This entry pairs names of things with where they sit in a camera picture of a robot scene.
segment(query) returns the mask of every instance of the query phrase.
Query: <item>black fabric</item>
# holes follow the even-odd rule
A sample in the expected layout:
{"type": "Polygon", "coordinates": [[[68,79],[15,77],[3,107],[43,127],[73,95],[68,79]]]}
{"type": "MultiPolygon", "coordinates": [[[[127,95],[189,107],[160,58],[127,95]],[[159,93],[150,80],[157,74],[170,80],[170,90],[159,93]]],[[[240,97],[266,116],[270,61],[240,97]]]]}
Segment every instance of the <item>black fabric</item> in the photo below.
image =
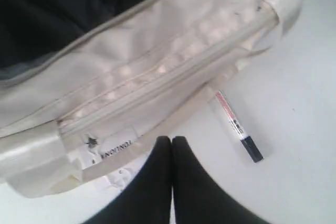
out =
{"type": "Polygon", "coordinates": [[[211,179],[184,137],[159,137],[124,192],[85,224],[168,224],[172,186],[177,224],[267,224],[211,179]]]}
{"type": "Polygon", "coordinates": [[[135,179],[85,224],[168,224],[172,199],[171,142],[159,137],[135,179]]]}
{"type": "Polygon", "coordinates": [[[143,0],[0,0],[0,69],[54,53],[143,0]]]}

